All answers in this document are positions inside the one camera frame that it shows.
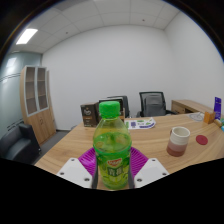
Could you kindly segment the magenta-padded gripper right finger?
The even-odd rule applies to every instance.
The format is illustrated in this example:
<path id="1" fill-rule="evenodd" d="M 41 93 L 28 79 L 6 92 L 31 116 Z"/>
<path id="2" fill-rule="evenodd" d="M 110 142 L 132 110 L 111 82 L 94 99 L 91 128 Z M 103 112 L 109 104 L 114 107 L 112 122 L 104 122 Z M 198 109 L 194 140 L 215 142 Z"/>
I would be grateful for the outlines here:
<path id="1" fill-rule="evenodd" d="M 128 184 L 130 189 L 146 186 L 169 175 L 158 159 L 147 158 L 134 147 L 130 151 L 129 165 Z"/>

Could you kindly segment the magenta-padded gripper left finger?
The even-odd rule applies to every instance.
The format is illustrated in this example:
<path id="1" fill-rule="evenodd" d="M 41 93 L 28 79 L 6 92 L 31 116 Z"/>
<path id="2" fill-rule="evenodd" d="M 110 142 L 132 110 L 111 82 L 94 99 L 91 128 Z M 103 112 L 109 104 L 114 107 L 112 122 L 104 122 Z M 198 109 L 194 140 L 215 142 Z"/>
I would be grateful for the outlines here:
<path id="1" fill-rule="evenodd" d="M 84 188 L 96 189 L 98 166 L 95 150 L 90 148 L 79 158 L 70 158 L 57 175 Z"/>

